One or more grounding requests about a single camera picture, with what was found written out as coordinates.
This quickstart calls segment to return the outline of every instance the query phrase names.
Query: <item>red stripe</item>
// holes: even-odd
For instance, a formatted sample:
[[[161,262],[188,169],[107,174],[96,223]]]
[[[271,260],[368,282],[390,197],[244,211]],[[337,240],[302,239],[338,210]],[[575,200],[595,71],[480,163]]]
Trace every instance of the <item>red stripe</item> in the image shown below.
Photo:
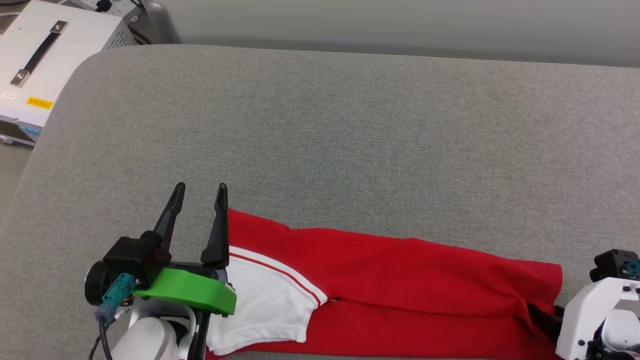
[[[310,291],[309,289],[307,289],[304,285],[302,285],[295,277],[293,277],[293,275],[289,274],[288,272],[285,272],[284,270],[281,270],[275,266],[271,266],[269,264],[265,264],[261,261],[257,261],[255,259],[252,258],[248,258],[246,256],[242,256],[242,255],[238,255],[238,254],[234,254],[234,253],[230,253],[229,255],[231,256],[235,256],[237,258],[243,259],[243,260],[247,260],[247,261],[251,261],[252,263],[256,263],[256,264],[260,264],[262,266],[266,266],[272,270],[276,270],[277,272],[281,273],[281,274],[285,274],[286,276],[288,276],[291,280],[293,280],[296,284],[298,284],[299,287],[303,288],[305,291],[307,291],[308,293],[311,294],[311,296],[314,297],[314,299],[317,301],[318,306],[320,306],[320,299],[316,296],[316,294],[313,293],[313,291]]]

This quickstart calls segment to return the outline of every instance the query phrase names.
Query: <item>red fabric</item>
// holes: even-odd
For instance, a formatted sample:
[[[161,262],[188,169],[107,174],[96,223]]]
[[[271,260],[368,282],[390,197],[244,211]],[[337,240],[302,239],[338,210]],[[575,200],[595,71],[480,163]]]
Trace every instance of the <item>red fabric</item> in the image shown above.
[[[556,358],[527,302],[553,313],[559,265],[419,239],[295,229],[230,210],[230,245],[279,260],[327,294],[307,342],[243,350],[345,356]]]

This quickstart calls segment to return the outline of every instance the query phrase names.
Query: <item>folded garment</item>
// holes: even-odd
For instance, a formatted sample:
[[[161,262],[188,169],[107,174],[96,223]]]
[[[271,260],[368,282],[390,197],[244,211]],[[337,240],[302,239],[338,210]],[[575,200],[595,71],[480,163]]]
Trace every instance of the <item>folded garment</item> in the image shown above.
[[[553,359],[527,303],[549,314],[559,265],[334,229],[289,229],[229,211],[236,313],[211,318],[217,356]]]

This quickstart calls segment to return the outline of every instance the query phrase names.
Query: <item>yellow label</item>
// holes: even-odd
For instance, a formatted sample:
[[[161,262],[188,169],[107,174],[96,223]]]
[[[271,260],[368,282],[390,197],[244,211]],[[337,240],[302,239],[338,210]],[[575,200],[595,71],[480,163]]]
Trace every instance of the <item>yellow label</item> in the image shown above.
[[[43,108],[43,109],[49,110],[49,109],[51,109],[51,106],[53,106],[53,102],[52,101],[38,99],[37,97],[30,97],[29,99],[27,99],[27,105],[33,105],[33,106],[37,106],[39,108]]]

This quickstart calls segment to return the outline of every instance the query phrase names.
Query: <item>gray fabric surface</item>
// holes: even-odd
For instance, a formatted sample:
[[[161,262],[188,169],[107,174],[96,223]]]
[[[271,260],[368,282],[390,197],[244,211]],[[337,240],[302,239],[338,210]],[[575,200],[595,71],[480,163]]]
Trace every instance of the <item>gray fabric surface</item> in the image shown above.
[[[593,256],[640,250],[639,84],[637,69],[580,65],[98,54],[64,89],[0,233],[0,358],[84,358],[97,335],[87,269],[151,228],[178,181],[177,260],[198,259],[224,181],[230,206],[291,227],[559,263],[564,305]]]

